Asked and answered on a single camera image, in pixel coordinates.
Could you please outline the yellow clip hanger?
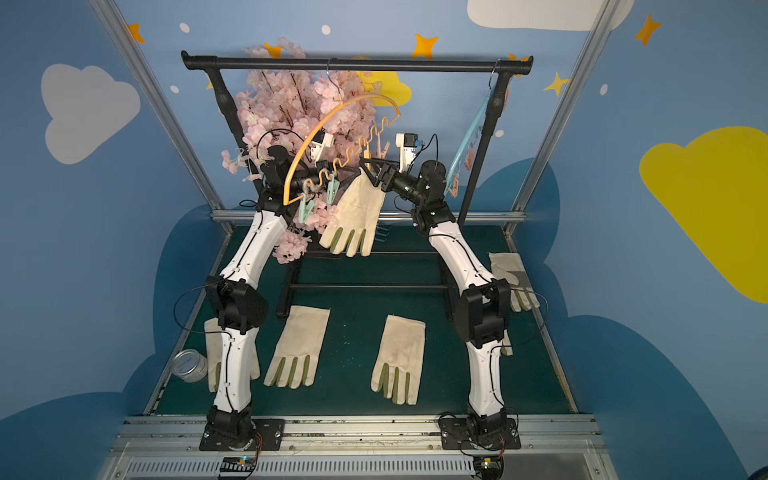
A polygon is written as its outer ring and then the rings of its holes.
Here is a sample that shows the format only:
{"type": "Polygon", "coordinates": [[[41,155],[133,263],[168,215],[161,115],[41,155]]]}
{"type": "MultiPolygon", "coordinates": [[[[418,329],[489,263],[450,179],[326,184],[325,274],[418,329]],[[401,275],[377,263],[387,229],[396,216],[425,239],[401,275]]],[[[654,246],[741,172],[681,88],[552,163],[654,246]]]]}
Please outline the yellow clip hanger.
{"type": "Polygon", "coordinates": [[[352,59],[332,58],[326,62],[326,77],[321,80],[321,118],[307,134],[291,161],[284,178],[283,187],[290,185],[290,179],[300,163],[318,169],[318,180],[306,180],[301,196],[289,197],[283,193],[282,204],[290,206],[300,202],[314,188],[320,188],[331,176],[335,178],[339,171],[359,156],[370,156],[370,143],[380,139],[384,130],[392,126],[401,117],[401,104],[380,89],[363,88],[352,94],[339,89],[333,71],[349,72],[352,80],[361,76],[368,77],[375,72],[393,72],[397,69],[393,60],[355,57],[352,59]],[[320,162],[310,159],[310,142],[313,136],[324,129],[334,136],[334,144],[320,162]]]}

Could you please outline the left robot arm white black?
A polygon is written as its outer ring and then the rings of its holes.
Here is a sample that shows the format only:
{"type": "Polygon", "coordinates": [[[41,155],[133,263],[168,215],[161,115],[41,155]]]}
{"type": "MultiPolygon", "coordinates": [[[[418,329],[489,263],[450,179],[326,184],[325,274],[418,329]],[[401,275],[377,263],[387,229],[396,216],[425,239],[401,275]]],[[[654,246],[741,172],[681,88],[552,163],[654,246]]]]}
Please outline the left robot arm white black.
{"type": "Polygon", "coordinates": [[[268,302],[258,293],[269,257],[291,262],[309,239],[291,226],[293,207],[282,202],[290,166],[286,147],[267,148],[261,164],[266,186],[246,237],[226,267],[206,279],[204,291],[215,317],[204,324],[209,389],[215,393],[205,436],[244,444],[252,436],[251,381],[257,369],[256,336],[266,319],[268,302]]]}

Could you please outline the cream glove under right arm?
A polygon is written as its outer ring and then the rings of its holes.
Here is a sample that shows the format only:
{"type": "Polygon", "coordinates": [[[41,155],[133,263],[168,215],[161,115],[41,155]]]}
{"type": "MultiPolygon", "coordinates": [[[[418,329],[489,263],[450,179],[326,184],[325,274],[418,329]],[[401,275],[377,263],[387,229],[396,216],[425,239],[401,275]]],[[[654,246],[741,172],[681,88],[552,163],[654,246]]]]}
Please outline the cream glove under right arm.
{"type": "Polygon", "coordinates": [[[510,340],[509,332],[507,329],[503,331],[503,338],[500,344],[500,352],[504,356],[512,356],[514,354],[512,342],[510,340]]]}

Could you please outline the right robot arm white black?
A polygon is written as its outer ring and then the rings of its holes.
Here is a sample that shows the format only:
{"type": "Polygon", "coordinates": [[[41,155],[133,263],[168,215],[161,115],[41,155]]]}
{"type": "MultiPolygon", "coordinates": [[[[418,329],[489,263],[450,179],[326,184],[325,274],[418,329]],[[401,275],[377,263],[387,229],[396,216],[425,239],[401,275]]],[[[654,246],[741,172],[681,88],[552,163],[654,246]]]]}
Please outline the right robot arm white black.
{"type": "Polygon", "coordinates": [[[500,381],[500,356],[507,330],[511,288],[486,269],[466,242],[445,200],[446,168],[428,160],[412,176],[393,161],[366,159],[372,185],[412,203],[411,218],[440,255],[457,287],[453,324],[466,344],[470,364],[469,426],[477,438],[508,426],[500,381]]]}

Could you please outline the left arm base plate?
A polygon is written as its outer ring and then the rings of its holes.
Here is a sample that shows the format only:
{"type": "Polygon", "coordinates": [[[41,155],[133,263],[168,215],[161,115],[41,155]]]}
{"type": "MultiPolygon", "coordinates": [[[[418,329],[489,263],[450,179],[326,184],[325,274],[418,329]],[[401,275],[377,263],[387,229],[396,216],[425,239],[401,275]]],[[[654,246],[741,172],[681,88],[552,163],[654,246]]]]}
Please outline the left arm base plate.
{"type": "Polygon", "coordinates": [[[208,422],[199,443],[200,451],[241,452],[280,449],[285,421],[278,418],[238,420],[233,425],[208,422]]]}

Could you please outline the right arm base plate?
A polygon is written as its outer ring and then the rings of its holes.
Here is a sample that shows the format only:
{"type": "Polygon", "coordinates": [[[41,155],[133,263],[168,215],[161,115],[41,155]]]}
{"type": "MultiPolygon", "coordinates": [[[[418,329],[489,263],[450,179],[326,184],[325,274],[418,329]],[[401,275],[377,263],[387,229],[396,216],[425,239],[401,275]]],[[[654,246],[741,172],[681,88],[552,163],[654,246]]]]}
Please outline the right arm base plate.
{"type": "Polygon", "coordinates": [[[519,450],[521,439],[514,418],[503,414],[457,416],[452,413],[436,419],[444,450],[519,450]]]}

